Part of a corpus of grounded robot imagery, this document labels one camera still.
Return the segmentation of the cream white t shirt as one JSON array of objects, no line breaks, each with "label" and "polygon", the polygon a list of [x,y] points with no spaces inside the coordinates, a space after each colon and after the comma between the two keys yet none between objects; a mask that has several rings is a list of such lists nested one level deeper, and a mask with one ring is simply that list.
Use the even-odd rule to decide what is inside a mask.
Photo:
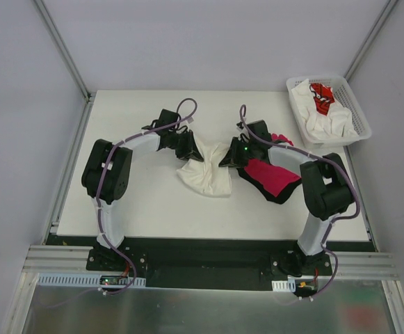
[{"label": "cream white t shirt", "polygon": [[177,175],[192,191],[210,198],[228,198],[232,194],[232,181],[228,167],[220,167],[229,146],[225,143],[208,143],[195,137],[195,144],[204,161],[189,159]]}]

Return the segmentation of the pink t shirt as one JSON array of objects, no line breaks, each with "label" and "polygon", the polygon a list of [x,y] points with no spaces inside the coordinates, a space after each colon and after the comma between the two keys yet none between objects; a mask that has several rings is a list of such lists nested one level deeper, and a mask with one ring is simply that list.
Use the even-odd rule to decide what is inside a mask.
[{"label": "pink t shirt", "polygon": [[257,159],[249,160],[249,163],[246,167],[243,168],[252,178],[258,180],[262,184],[274,181],[282,176],[291,176],[297,175],[283,167],[274,166]]}]

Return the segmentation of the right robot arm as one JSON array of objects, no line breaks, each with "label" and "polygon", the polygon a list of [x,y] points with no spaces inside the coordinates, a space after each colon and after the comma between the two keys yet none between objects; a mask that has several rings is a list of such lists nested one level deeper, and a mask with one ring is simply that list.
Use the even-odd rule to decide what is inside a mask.
[{"label": "right robot arm", "polygon": [[333,224],[347,220],[348,207],[358,203],[343,161],[336,153],[316,156],[284,139],[274,139],[263,120],[248,124],[239,122],[238,126],[246,132],[232,138],[219,166],[235,168],[242,173],[248,173],[252,166],[258,167],[260,175],[251,173],[248,176],[269,194],[274,192],[270,183],[275,181],[276,169],[298,178],[309,214],[293,250],[279,260],[278,268],[289,276],[308,274],[325,254]]}]

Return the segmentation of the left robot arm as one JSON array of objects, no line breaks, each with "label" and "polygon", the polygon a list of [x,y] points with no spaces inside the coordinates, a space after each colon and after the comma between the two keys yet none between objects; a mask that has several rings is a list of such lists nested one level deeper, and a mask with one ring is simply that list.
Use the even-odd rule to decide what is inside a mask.
[{"label": "left robot arm", "polygon": [[124,241],[122,219],[118,207],[129,184],[132,163],[147,154],[171,149],[180,160],[203,161],[193,132],[183,122],[191,122],[192,114],[182,117],[178,111],[162,109],[159,117],[141,131],[124,140],[95,141],[86,162],[81,184],[91,197],[97,217],[97,241],[89,252],[88,270],[129,270],[120,248]]}]

